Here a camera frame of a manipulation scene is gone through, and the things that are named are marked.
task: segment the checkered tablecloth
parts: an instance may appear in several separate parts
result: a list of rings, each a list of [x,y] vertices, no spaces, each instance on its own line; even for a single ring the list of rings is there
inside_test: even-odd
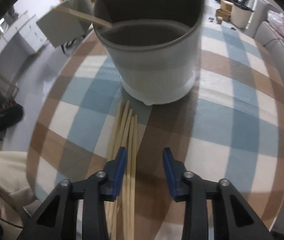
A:
[[[123,90],[96,35],[88,36],[61,71],[34,129],[27,176],[37,198],[44,200],[64,178],[85,179],[103,168],[124,98],[138,115],[135,239],[181,239],[184,204],[169,197],[164,147],[203,179],[229,179],[271,228],[284,197],[282,80],[264,47],[242,33],[205,24],[201,42],[191,92],[145,106]]]

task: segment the pink plastic bag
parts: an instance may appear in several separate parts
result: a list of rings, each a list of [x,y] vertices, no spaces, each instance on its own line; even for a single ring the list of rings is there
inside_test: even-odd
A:
[[[271,27],[275,29],[284,38],[284,15],[283,13],[276,13],[268,11],[268,22]]]

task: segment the metal bolt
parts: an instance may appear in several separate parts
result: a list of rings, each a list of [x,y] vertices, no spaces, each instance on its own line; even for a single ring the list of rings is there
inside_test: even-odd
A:
[[[183,173],[184,177],[186,178],[192,178],[194,176],[194,173],[192,171],[186,171]]]
[[[98,178],[104,178],[106,176],[106,173],[105,173],[105,171],[98,171],[97,173],[95,173],[95,175]]]
[[[220,180],[220,184],[222,186],[229,186],[230,182],[227,179],[222,179],[222,180]]]
[[[60,185],[63,186],[63,187],[69,185],[69,180],[68,179],[61,180]]]

